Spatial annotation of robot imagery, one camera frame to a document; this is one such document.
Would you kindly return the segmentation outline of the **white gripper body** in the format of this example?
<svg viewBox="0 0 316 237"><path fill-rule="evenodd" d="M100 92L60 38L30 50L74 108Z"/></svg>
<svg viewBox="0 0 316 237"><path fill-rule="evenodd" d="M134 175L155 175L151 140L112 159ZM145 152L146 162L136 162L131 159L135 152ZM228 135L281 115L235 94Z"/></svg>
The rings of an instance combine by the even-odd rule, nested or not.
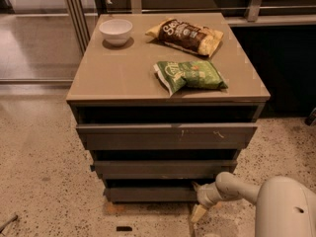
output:
<svg viewBox="0 0 316 237"><path fill-rule="evenodd" d="M197 187L197 201L206 208L211 208L218 202L223 201L223 197L215 183L205 184Z"/></svg>

